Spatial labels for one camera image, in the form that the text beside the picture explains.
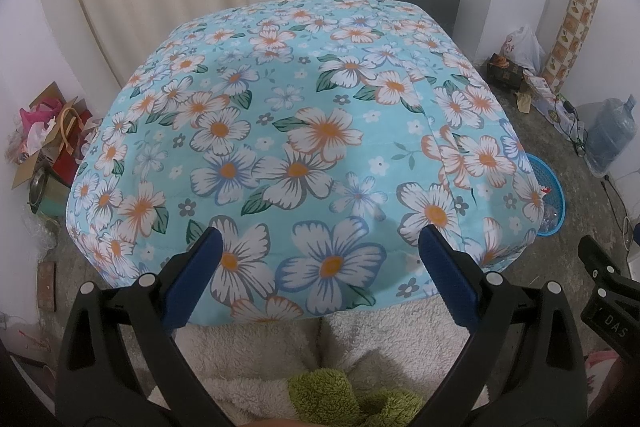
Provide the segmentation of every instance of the blue plastic basket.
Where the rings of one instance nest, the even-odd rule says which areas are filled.
[[[546,237],[548,235],[554,235],[560,227],[562,227],[562,223],[564,223],[564,214],[566,213],[566,204],[564,203],[564,192],[562,191],[562,187],[558,178],[551,170],[549,165],[544,163],[537,156],[533,156],[532,154],[527,154],[529,157],[529,163],[531,163],[531,168],[533,169],[533,174],[540,186],[545,186],[551,189],[545,198],[545,204],[553,205],[558,211],[558,224],[554,229],[549,230],[548,232],[538,232],[538,235]]]

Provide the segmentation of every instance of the gray floor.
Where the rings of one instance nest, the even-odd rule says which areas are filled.
[[[577,247],[583,235],[591,234],[612,255],[619,267],[626,269],[625,250],[622,237],[612,217],[611,208],[600,181],[593,178],[585,163],[578,158],[571,144],[556,132],[534,108],[530,114],[522,114],[514,105],[512,94],[496,92],[513,123],[527,152],[547,162],[556,172],[566,195],[567,214],[560,232],[551,237],[539,237],[526,253],[505,271],[511,283],[542,286],[548,280],[561,283],[571,304],[576,319],[578,333],[585,354],[606,347],[604,342],[580,321],[580,312],[587,303],[593,284],[585,272],[577,255]],[[622,204],[612,192],[618,216],[624,216]],[[63,328],[79,286],[86,280],[93,280],[100,286],[104,282],[94,268],[76,250],[66,231],[60,234],[59,245],[46,258],[56,261],[56,302],[55,313],[42,312],[41,324],[44,335],[52,346],[50,365],[57,366],[57,355],[62,341]],[[130,328],[124,331],[129,347],[132,365],[143,388],[151,390],[152,378],[137,348]],[[499,364],[490,381],[490,391],[500,389],[506,377],[515,338],[511,335],[506,343]]]

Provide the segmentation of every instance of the turquoise bedspread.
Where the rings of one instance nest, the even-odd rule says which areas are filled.
[[[501,270],[542,208],[502,108],[425,12],[289,0],[176,28],[113,103],[66,223],[113,286],[219,229],[191,316],[216,325],[434,295],[422,227]]]

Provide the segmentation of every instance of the bucket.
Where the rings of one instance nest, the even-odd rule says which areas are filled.
[[[29,206],[34,214],[49,217],[64,216],[69,188],[40,167],[29,183]]]

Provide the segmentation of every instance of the bed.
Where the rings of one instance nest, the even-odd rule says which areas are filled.
[[[114,287],[216,227],[225,253],[191,322],[218,325],[432,296],[427,224],[500,271],[536,237],[542,197],[502,108],[428,14],[285,0],[169,35],[102,123],[66,225]]]

